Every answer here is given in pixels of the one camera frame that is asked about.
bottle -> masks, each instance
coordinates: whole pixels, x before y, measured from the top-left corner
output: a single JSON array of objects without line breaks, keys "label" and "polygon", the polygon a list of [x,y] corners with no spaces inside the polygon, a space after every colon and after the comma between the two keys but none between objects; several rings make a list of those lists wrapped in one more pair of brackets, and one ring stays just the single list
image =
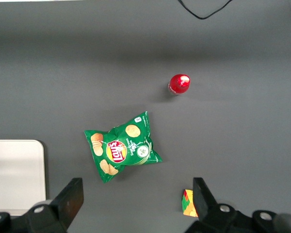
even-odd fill
[{"label": "bottle", "polygon": [[168,90],[173,95],[179,95],[186,92],[190,87],[190,77],[186,74],[176,74],[168,84]]}]

white tray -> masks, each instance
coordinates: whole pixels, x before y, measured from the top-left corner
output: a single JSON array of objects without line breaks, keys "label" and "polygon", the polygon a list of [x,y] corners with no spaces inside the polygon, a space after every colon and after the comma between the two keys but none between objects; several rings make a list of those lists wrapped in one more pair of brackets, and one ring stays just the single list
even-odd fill
[{"label": "white tray", "polygon": [[44,200],[42,144],[36,140],[0,140],[0,212],[19,216]]}]

gray table surface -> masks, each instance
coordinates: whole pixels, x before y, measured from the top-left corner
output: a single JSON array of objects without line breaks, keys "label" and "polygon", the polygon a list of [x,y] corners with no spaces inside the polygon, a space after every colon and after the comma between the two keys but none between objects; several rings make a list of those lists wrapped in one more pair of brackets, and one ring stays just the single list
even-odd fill
[{"label": "gray table surface", "polygon": [[[224,2],[186,3],[206,15]],[[174,98],[177,73],[192,85]],[[83,131],[145,110],[163,163],[103,184]],[[291,0],[203,21],[176,0],[0,3],[0,139],[43,143],[49,199],[83,178],[70,233],[184,232],[193,177],[246,215],[291,214]]]}]

black wire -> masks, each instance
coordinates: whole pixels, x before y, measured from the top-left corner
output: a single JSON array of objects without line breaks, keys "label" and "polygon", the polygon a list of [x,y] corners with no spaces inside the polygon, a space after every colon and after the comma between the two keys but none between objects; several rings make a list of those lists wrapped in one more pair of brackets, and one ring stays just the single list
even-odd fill
[{"label": "black wire", "polygon": [[223,8],[225,8],[231,1],[233,0],[228,0],[228,2],[223,6],[221,7],[220,9],[216,10],[215,12],[211,13],[210,15],[206,16],[206,17],[200,17],[198,15],[196,15],[195,13],[193,13],[184,3],[182,0],[178,0],[178,2],[183,6],[184,9],[186,9],[188,12],[190,12],[193,16],[195,16],[196,18],[198,19],[207,19],[209,18],[210,16],[214,15],[215,13],[221,11]]},{"label": "black wire", "polygon": [[217,12],[219,12],[219,11],[221,11],[224,7],[226,7],[231,1],[233,1],[233,0],[228,0],[228,2],[223,6],[223,7],[221,7],[220,9],[218,9],[218,10],[216,10],[215,12],[213,12],[213,13],[211,13],[210,15],[208,15],[208,16],[206,16],[206,17],[200,17],[200,16],[198,16],[198,15],[196,15],[196,14],[194,14],[184,3],[183,3],[183,1],[182,0],[178,0],[178,2],[180,2],[180,4],[184,7],[184,9],[186,9],[188,12],[190,12],[193,16],[195,16],[196,18],[198,18],[198,19],[207,19],[207,18],[209,18],[210,16],[212,16],[212,15],[214,15],[215,13],[217,13]]}]

chip bag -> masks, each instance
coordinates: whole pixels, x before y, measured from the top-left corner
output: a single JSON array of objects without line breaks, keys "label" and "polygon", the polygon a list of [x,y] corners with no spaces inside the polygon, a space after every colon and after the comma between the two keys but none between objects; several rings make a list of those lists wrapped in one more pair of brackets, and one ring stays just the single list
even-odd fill
[{"label": "chip bag", "polygon": [[153,150],[147,112],[109,132],[84,131],[103,182],[110,181],[125,166],[162,162]]}]

